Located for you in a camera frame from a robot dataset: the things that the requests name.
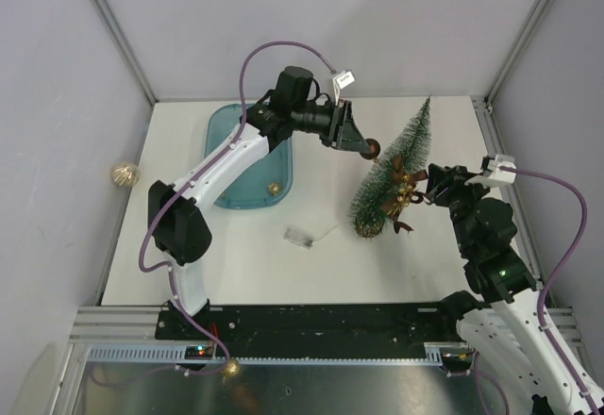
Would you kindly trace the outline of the white gold striped bauble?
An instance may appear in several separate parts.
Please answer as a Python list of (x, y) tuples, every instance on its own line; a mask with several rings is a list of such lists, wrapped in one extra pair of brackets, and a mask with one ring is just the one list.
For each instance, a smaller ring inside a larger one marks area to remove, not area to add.
[(119, 162), (110, 170), (110, 178), (118, 187), (133, 187), (141, 177), (139, 167), (132, 162)]

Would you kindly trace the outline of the brown ribbon pile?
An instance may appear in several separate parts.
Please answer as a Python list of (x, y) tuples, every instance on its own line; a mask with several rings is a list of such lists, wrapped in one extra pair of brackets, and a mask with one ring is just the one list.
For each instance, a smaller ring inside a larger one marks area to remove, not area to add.
[(420, 182), (428, 180), (428, 171), (420, 170), (415, 173), (408, 173), (400, 155), (391, 158), (390, 162), (392, 165), (391, 183), (394, 187), (390, 189), (380, 208), (386, 217), (391, 220), (395, 234), (398, 234), (401, 230), (412, 232), (413, 228), (409, 224), (400, 221), (399, 217), (402, 211), (410, 205), (431, 204), (427, 196), (417, 189)]

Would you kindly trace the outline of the small green christmas tree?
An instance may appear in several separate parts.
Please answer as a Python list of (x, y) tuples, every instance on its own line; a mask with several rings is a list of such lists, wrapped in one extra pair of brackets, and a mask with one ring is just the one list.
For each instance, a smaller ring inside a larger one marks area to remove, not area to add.
[(419, 184), (428, 179), (431, 146), (431, 99), (427, 98), (402, 132), (374, 158), (349, 208), (349, 218), (358, 237), (371, 240), (387, 226), (396, 234), (412, 232), (401, 220), (402, 212), (426, 202)]

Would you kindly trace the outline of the dark brown bauble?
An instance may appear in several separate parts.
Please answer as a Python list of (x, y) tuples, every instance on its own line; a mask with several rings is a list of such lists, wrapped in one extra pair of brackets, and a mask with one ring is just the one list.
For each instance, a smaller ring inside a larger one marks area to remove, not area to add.
[(377, 161), (381, 153), (381, 146), (379, 142), (375, 139), (367, 139), (366, 143), (368, 145), (368, 152), (363, 155), (363, 158), (366, 160)]

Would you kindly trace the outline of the clear light string battery box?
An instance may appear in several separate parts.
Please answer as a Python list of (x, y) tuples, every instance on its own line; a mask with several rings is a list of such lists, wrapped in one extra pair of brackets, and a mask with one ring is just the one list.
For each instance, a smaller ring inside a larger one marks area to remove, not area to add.
[(305, 249), (311, 249), (315, 242), (312, 235), (293, 226), (288, 226), (286, 228), (283, 239)]

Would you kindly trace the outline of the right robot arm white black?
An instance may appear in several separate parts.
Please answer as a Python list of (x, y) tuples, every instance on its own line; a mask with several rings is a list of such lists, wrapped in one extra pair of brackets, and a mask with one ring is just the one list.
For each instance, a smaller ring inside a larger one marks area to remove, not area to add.
[(603, 389), (582, 367), (545, 307), (539, 286), (511, 246), (517, 233), (512, 206), (491, 198), (520, 169), (502, 156), (485, 157), (481, 172), (428, 167), (426, 197), (447, 208), (470, 291), (443, 299), (435, 317), (445, 340), (462, 338), (517, 395), (540, 414), (600, 414)]

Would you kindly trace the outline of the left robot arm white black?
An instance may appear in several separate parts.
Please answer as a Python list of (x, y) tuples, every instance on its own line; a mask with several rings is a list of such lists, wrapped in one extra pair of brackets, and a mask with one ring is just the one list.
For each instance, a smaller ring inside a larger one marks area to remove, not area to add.
[(180, 310), (176, 329), (186, 338), (202, 337), (209, 317), (202, 311), (209, 298), (201, 279), (201, 258), (212, 234), (205, 211), (248, 168), (271, 154), (296, 131), (314, 134), (327, 148), (354, 152), (365, 159), (380, 152), (377, 141), (357, 128), (348, 100), (318, 104), (309, 93), (311, 71), (288, 66), (274, 88), (243, 112), (239, 124), (188, 175), (172, 184), (156, 181), (148, 191), (145, 244), (153, 243), (167, 257), (171, 298)]

